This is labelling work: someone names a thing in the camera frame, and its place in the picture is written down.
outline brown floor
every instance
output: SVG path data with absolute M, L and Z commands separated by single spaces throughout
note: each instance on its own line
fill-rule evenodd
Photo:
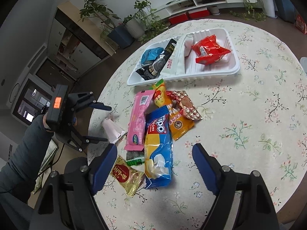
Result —
M 256 27 L 259 27 L 267 32 L 275 35 L 281 41 L 285 42 L 288 47 L 292 50 L 298 60 L 301 57 L 307 56 L 307 35 L 304 35 L 300 32 L 293 24 L 284 22 L 283 20 L 271 19 L 268 18 L 266 21 L 255 22 L 255 21 L 245 21 L 243 19 L 234 17 L 228 13 L 227 9 L 221 10 L 221 14 L 218 16 L 209 16 L 206 18 L 213 19 L 223 19 L 223 20 L 233 20 L 244 22 Z M 84 91 L 92 91 L 96 98 L 99 97 L 103 88 L 105 87 L 108 80 L 111 78 L 113 73 L 117 70 L 117 68 L 132 54 L 134 53 L 141 44 L 139 42 L 134 42 L 127 49 L 120 49 L 118 52 L 96 66 L 86 75 L 84 75 L 76 87 L 74 88 L 74 92 L 84 92 Z M 92 109 L 86 109 L 82 112 L 79 112 L 77 115 L 78 125 L 77 129 L 82 134 L 87 134 L 87 129 L 89 125 L 89 120 L 92 114 Z M 73 151 L 70 148 L 65 147 L 65 154 L 63 152 L 62 157 L 55 167 L 61 171 L 64 170 L 66 163 L 74 158 L 79 156 L 80 153 Z M 29 200 L 29 204 L 31 206 L 34 205 L 37 196 L 32 196 Z M 305 175 L 301 184 L 293 194 L 293 196 L 289 199 L 289 201 L 283 206 L 282 209 L 277 213 L 278 219 L 281 223 L 287 223 L 297 219 L 300 212 L 307 202 L 307 176 Z

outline blue gripper pad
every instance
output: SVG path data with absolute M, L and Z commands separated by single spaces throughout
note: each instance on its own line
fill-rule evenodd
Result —
M 201 144 L 195 144 L 193 146 L 192 156 L 207 189 L 217 196 L 220 190 L 217 187 L 216 173 L 213 171 L 211 167 L 212 164 L 209 162 L 214 162 L 213 164 L 215 164 L 216 168 L 218 168 L 220 164 L 214 157 L 208 155 Z
M 104 152 L 91 162 L 89 180 L 93 195 L 102 190 L 116 159 L 117 148 L 114 144 L 109 144 Z

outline human arm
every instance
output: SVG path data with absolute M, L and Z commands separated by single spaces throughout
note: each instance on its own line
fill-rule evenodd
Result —
M 43 115 L 33 120 L 26 130 L 9 162 L 0 172 L 0 192 L 10 193 L 24 201 L 25 193 L 30 195 L 35 185 L 41 163 L 45 157 L 53 132 L 46 131 Z

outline tablecloth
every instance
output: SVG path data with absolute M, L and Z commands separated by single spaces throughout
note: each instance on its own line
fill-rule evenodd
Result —
M 221 165 L 240 173 L 259 170 L 278 211 L 301 182 L 307 167 L 307 79 L 298 60 L 272 34 L 235 21 L 203 19 L 181 23 L 135 51 L 114 73 L 98 101 L 112 107 L 113 120 L 127 129 L 134 95 L 144 87 L 126 81 L 145 48 L 183 33 L 222 27 L 228 30 L 241 63 L 238 73 L 200 80 L 168 82 L 169 90 L 185 90 L 203 120 L 174 141 L 172 182 L 131 198 L 109 176 L 96 203 L 110 229 L 199 229 L 215 196 L 209 192 L 192 159 L 201 143 Z M 94 110 L 89 135 L 105 136 L 106 112 Z M 125 158 L 125 140 L 118 153 Z M 105 143 L 90 145 L 89 162 Z M 240 192 L 225 229 L 231 229 Z

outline gray sleeve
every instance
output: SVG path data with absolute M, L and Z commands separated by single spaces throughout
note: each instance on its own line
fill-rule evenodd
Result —
M 0 191 L 10 190 L 20 183 L 33 184 L 52 136 L 53 133 L 44 128 L 43 115 L 33 120 L 10 161 L 1 169 Z

